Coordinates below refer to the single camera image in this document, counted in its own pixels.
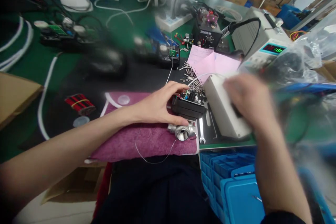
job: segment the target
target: white cable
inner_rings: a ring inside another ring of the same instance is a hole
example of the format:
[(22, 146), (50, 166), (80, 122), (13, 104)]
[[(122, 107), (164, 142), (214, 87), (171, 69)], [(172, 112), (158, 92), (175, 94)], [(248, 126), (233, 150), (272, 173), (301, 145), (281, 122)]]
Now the white cable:
[(166, 85), (167, 85), (167, 83), (168, 83), (168, 80), (169, 80), (169, 77), (170, 77), (170, 74), (171, 74), (171, 72), (172, 72), (172, 70), (173, 70), (173, 65), (174, 65), (174, 60), (173, 60), (173, 57), (172, 57), (172, 59), (171, 59), (171, 69), (170, 69), (170, 72), (169, 72), (169, 75), (168, 75), (168, 78), (167, 78), (167, 81), (166, 81)]
[(151, 165), (156, 165), (156, 164), (163, 163), (163, 162), (167, 159), (167, 157), (170, 155), (170, 153), (171, 153), (171, 151), (172, 151), (172, 149), (173, 149), (173, 146), (174, 146), (174, 144), (175, 144), (175, 142), (176, 142), (176, 140), (177, 140), (177, 139), (175, 139), (175, 141), (174, 141), (173, 145), (171, 146), (170, 151), (169, 151), (169, 153), (167, 154), (167, 156), (165, 157), (165, 159), (163, 159), (162, 161), (157, 162), (157, 163), (151, 163), (151, 162), (148, 162), (148, 161), (141, 155), (141, 153), (140, 153), (140, 151), (139, 151), (139, 149), (138, 149), (138, 147), (137, 147), (137, 143), (136, 143), (136, 142), (137, 142), (137, 140), (138, 140), (139, 134), (140, 134), (140, 130), (139, 130), (138, 136), (137, 136), (137, 138), (136, 138), (136, 140), (135, 140), (135, 142), (134, 142), (135, 148), (136, 148), (137, 152), (139, 153), (140, 157), (142, 157), (142, 159), (143, 159), (146, 163), (151, 164)]
[(37, 110), (37, 120), (38, 120), (38, 127), (40, 128), (40, 131), (42, 133), (42, 136), (44, 137), (45, 140), (49, 140), (50, 137), (46, 132), (46, 129), (44, 128), (43, 124), (43, 116), (42, 116), (42, 109), (43, 109), (43, 104), (44, 104), (44, 99), (46, 98), (47, 90), (48, 90), (48, 85), (51, 79), (52, 72), (54, 70), (55, 63), (58, 59), (58, 56), (60, 56), (63, 52), (59, 52), (53, 59), (49, 67), (48, 75), (44, 83), (44, 89), (42, 92), (42, 97), (40, 99), (40, 103), (38, 104), (38, 110)]
[(4, 46), (0, 48), (0, 52), (6, 50), (18, 39), (18, 37), (20, 36), (22, 32), (22, 28), (23, 28), (23, 18), (20, 16), (19, 27), (17, 28), (15, 35), (7, 42), (7, 44), (5, 44)]
[(151, 2), (151, 0), (148, 0), (147, 5), (146, 5), (145, 7), (143, 7), (143, 8), (141, 8), (141, 9), (129, 10), (129, 11), (126, 11), (126, 12), (113, 14), (112, 16), (110, 16), (110, 17), (108, 18), (108, 20), (106, 21), (106, 23), (108, 24), (108, 23), (111, 21), (112, 18), (114, 18), (114, 17), (116, 17), (116, 16), (119, 16), (119, 15), (121, 15), (121, 14), (127, 14), (127, 13), (133, 13), (133, 12), (140, 12), (140, 11), (143, 11), (143, 10), (147, 9), (147, 7), (149, 6), (150, 2)]
[[(128, 17), (128, 19), (129, 19), (129, 21), (131, 22), (131, 24), (134, 26), (134, 23), (133, 23), (131, 17), (130, 17), (124, 10), (122, 10), (122, 9), (117, 9), (117, 8), (110, 8), (110, 7), (105, 7), (105, 6), (97, 5), (97, 2), (99, 2), (99, 1), (101, 1), (101, 0), (96, 0), (95, 3), (94, 3), (94, 5), (95, 5), (97, 8), (100, 8), (100, 9), (108, 9), (108, 10), (112, 10), (112, 11), (115, 10), (115, 11), (123, 12), (123, 13)], [(109, 26), (109, 22), (110, 22), (109, 20), (106, 22), (106, 27)]]
[(238, 22), (238, 21), (241, 21), (243, 19), (243, 17), (239, 14), (239, 12), (237, 12), (233, 9), (224, 7), (224, 6), (216, 6), (215, 10), (218, 11), (219, 13), (222, 13), (222, 14), (225, 14), (225, 12), (230, 13), (232, 15), (233, 19), (229, 18), (229, 17), (225, 18), (229, 22)]
[(27, 35), (26, 43), (24, 44), (21, 50), (19, 50), (16, 54), (14, 54), (12, 57), (6, 60), (6, 62), (8, 61), (8, 64), (4, 66), (3, 68), (1, 68), (0, 72), (7, 72), (18, 60), (22, 58), (22, 56), (25, 54), (28, 47), (32, 43), (32, 40), (34, 37), (34, 30), (27, 20), (26, 20), (26, 23), (28, 25), (28, 35)]
[(222, 74), (219, 74), (219, 73), (204, 73), (204, 74), (201, 74), (200, 76), (198, 76), (198, 77), (196, 77), (195, 79), (193, 79), (189, 84), (188, 84), (188, 86), (190, 86), (193, 82), (195, 82), (196, 80), (198, 80), (199, 78), (201, 78), (202, 76), (204, 76), (204, 75), (210, 75), (210, 74), (217, 74), (217, 75), (220, 75), (220, 76), (222, 76), (222, 77), (225, 77), (224, 75), (222, 75)]

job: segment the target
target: blue plastic bin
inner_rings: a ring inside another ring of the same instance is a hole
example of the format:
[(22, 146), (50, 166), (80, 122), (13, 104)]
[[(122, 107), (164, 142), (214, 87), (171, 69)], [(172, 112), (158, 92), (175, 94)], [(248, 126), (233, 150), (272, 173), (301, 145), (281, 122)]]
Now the blue plastic bin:
[(223, 213), (222, 223), (260, 224), (265, 216), (255, 175), (228, 178), (220, 182), (223, 208), (217, 205), (217, 212)]
[(328, 208), (328, 205), (327, 205), (323, 195), (321, 194), (320, 189), (319, 189), (319, 187), (317, 185), (317, 182), (315, 181), (312, 173), (306, 168), (299, 168), (298, 169), (298, 174), (300, 176), (301, 182), (302, 182), (302, 179), (304, 179), (306, 182), (308, 182), (308, 184), (311, 188), (310, 193), (313, 194), (312, 196), (314, 197), (314, 200), (319, 205), (319, 209), (321, 210), (324, 223), (325, 224), (335, 224), (334, 218), (331, 215), (331, 212)]
[[(287, 14), (282, 18), (282, 20), (284, 23), (283, 27), (286, 28), (287, 30), (291, 30), (301, 21), (292, 11), (288, 11)], [(308, 27), (304, 26), (301, 28), (301, 30), (307, 31)]]
[(301, 12), (301, 10), (299, 8), (296, 8), (294, 6), (283, 5), (281, 7), (281, 11), (277, 15), (277, 18), (281, 18), (283, 20), (286, 17), (288, 11)]
[(214, 195), (222, 179), (254, 173), (255, 157), (250, 154), (201, 153), (201, 170), (206, 176), (203, 184)]
[(247, 8), (250, 8), (253, 5), (253, 3), (250, 0), (247, 0), (246, 4), (244, 5)]

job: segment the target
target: circuit board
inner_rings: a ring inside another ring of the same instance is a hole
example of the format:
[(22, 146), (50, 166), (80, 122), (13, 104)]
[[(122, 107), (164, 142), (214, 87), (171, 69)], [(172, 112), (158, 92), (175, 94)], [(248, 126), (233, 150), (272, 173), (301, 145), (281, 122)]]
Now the circuit board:
[(60, 26), (58, 25), (49, 25), (49, 28), (58, 35), (68, 35)]

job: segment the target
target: pink paper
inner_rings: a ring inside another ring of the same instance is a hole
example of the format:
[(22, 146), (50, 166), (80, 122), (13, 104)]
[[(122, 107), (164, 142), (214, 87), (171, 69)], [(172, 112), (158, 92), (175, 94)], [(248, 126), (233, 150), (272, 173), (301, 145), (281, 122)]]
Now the pink paper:
[(240, 61), (238, 60), (213, 52), (195, 64), (193, 69), (197, 77), (202, 74), (208, 74), (199, 78), (199, 82), (203, 85), (210, 74), (217, 73), (224, 75), (226, 73), (236, 72), (239, 65)]
[(211, 53), (213, 53), (212, 49), (206, 49), (206, 48), (198, 47), (196, 45), (192, 45), (187, 62), (189, 63), (189, 65), (193, 67), (199, 61), (209, 56)]

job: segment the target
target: power supply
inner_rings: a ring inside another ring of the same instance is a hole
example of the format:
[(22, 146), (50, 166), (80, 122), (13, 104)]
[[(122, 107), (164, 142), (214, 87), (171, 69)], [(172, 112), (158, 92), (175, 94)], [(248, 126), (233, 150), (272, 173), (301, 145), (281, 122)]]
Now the power supply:
[(261, 26), (259, 35), (248, 55), (253, 40), (258, 31), (258, 22), (251, 22), (238, 27), (232, 33), (232, 40), (236, 50), (242, 50), (245, 54), (244, 66), (261, 68), (265, 64), (272, 62), (283, 50), (292, 44), (291, 39), (287, 36), (281, 25), (281, 20), (265, 10), (251, 7), (243, 21), (250, 18), (259, 18)]

